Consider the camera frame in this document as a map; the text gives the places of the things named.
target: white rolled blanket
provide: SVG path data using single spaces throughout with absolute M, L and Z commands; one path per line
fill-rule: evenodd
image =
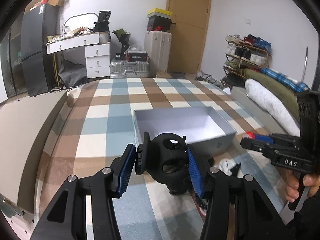
M 244 85 L 249 98 L 268 111 L 288 134 L 300 137 L 300 124 L 273 93 L 253 79 L 247 79 Z

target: suitcase handle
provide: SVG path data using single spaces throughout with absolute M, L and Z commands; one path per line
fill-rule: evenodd
M 125 76 L 128 72 L 132 72 L 133 74 L 136 75 L 136 72 L 135 72 L 133 69 L 126 69 L 126 70 L 123 72 L 123 75 Z
M 138 62 L 137 61 L 134 61 L 134 62 L 124 61 L 124 62 L 122 62 L 122 65 L 138 65 Z

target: blue plaid blanket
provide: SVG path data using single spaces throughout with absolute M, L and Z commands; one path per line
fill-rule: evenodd
M 310 90 L 310 88 L 305 83 L 289 78 L 285 74 L 279 73 L 278 71 L 275 71 L 273 69 L 262 68 L 261 73 L 277 80 L 293 92 Z

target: wooden door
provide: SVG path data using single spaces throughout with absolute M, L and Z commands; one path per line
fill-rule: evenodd
M 168 0 L 172 12 L 169 72 L 196 74 L 202 59 L 211 0 Z

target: dark grey refrigerator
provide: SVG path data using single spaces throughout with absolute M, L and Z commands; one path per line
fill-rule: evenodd
M 58 7 L 42 4 L 23 16 L 22 69 L 29 96 L 48 92 L 56 84 L 52 54 L 47 55 L 47 36 L 56 34 Z

